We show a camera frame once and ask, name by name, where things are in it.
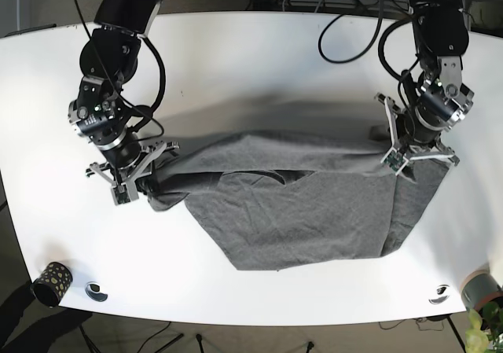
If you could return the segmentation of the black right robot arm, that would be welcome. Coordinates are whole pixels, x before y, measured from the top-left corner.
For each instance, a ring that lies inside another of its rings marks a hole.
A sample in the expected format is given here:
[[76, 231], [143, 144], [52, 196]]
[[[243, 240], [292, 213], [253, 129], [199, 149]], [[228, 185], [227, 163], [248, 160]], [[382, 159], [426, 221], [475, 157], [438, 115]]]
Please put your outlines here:
[[[68, 122], [81, 137], [94, 144], [105, 158], [93, 163], [86, 176], [99, 175], [111, 186], [115, 204], [138, 199], [137, 181], [150, 176], [163, 153], [175, 153], [175, 142], [163, 134], [139, 138], [138, 132], [153, 122], [166, 90], [166, 69], [149, 40], [148, 32], [163, 0], [103, 0], [94, 18], [97, 27], [87, 31], [79, 66], [83, 77], [78, 97], [68, 106]], [[159, 89], [151, 105], [133, 105], [123, 95], [123, 85], [138, 68], [145, 44], [159, 68]]]

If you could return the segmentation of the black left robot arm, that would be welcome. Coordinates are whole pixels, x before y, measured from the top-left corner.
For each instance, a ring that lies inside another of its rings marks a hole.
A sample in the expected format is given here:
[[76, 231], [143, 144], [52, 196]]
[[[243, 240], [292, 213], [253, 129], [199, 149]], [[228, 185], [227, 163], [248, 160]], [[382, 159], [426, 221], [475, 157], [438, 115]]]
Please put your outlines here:
[[[396, 175], [419, 160], [445, 160], [458, 164], [455, 152], [441, 141], [441, 133], [461, 122], [473, 106], [473, 92], [462, 80], [462, 57], [468, 44], [462, 0], [408, 0], [409, 12], [382, 34], [378, 56], [385, 70], [398, 80], [399, 108], [391, 97], [377, 94], [384, 105], [391, 147], [382, 164]], [[416, 63], [422, 73], [410, 69], [397, 73], [384, 56], [388, 36], [411, 24]]]

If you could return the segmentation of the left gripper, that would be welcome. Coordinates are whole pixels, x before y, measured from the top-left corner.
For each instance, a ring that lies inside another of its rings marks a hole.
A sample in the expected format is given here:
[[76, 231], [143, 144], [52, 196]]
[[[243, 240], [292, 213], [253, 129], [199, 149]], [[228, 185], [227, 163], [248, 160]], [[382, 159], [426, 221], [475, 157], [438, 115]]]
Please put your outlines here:
[[400, 109], [395, 101], [382, 93], [375, 100], [384, 106], [388, 122], [391, 147], [409, 148], [409, 165], [422, 160], [437, 160], [457, 166], [460, 162], [455, 152], [441, 141], [442, 127], [434, 127], [420, 119], [416, 111]]

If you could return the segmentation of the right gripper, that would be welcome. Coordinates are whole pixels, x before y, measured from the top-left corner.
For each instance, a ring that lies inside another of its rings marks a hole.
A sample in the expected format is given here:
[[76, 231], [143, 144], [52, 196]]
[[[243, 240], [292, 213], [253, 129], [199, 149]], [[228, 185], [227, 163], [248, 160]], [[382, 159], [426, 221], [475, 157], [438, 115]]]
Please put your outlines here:
[[164, 153], [177, 157], [180, 146], [176, 141], [165, 141], [163, 138], [148, 138], [142, 142], [136, 138], [135, 134], [127, 133], [116, 147], [102, 152], [105, 162], [92, 163], [85, 170], [85, 176], [101, 177], [111, 187], [137, 181], [139, 193], [145, 196], [158, 194], [160, 186], [154, 171], [155, 161]]

